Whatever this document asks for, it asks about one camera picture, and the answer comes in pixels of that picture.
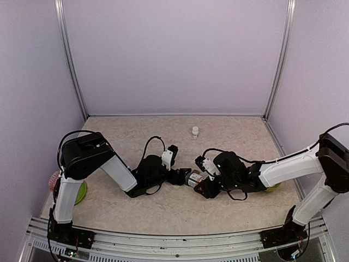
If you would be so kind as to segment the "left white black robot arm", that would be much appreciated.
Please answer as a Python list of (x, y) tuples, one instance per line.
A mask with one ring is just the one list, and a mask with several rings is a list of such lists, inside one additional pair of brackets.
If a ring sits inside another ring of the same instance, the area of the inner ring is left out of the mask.
[(57, 151), (59, 171), (53, 183), (53, 206), (50, 208), (47, 238), (77, 247), (90, 247), (95, 233), (73, 227), (76, 197), (85, 179), (101, 169), (131, 198), (149, 195), (164, 182), (175, 186), (185, 183), (190, 168), (173, 169), (178, 148), (164, 147), (160, 156), (143, 154), (132, 170), (100, 132), (82, 130), (82, 135), (60, 141)]

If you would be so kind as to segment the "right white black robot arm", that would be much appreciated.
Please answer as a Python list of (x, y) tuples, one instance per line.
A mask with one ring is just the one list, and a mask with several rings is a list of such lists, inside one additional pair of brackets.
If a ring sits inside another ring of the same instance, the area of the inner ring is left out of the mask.
[(213, 160), (202, 154), (195, 163), (208, 176), (194, 186), (194, 191), (207, 199), (233, 190), (248, 195), (295, 178), (320, 174), (316, 186), (289, 210), (279, 230), (279, 238), (284, 242), (291, 242), (298, 236), (312, 217), (337, 195), (348, 192), (348, 149), (328, 130), (303, 150), (268, 162), (248, 161), (233, 151), (218, 150)]

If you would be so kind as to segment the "orange pill bottle grey cap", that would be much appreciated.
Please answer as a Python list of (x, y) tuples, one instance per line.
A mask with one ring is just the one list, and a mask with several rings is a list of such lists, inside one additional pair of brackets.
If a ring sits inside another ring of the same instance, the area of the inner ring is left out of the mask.
[(186, 185), (190, 186), (190, 187), (196, 187), (200, 182), (202, 182), (206, 177), (201, 175), (201, 174), (197, 174), (196, 172), (191, 172), (189, 174), (186, 175), (185, 177), (185, 183)]

